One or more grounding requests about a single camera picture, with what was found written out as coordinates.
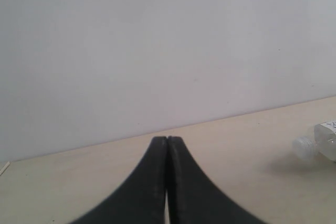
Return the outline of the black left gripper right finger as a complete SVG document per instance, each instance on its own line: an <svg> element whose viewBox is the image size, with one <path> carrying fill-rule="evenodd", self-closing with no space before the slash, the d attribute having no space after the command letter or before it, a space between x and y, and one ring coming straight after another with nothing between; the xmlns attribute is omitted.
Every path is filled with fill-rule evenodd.
<svg viewBox="0 0 336 224"><path fill-rule="evenodd" d="M166 190L171 223L262 223L203 172L183 139L167 140Z"/></svg>

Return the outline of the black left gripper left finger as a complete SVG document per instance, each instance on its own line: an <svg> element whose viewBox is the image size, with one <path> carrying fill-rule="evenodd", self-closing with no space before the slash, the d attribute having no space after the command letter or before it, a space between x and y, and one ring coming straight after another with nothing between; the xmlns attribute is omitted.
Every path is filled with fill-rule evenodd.
<svg viewBox="0 0 336 224"><path fill-rule="evenodd" d="M165 223L167 138L154 137L127 179L73 223Z"/></svg>

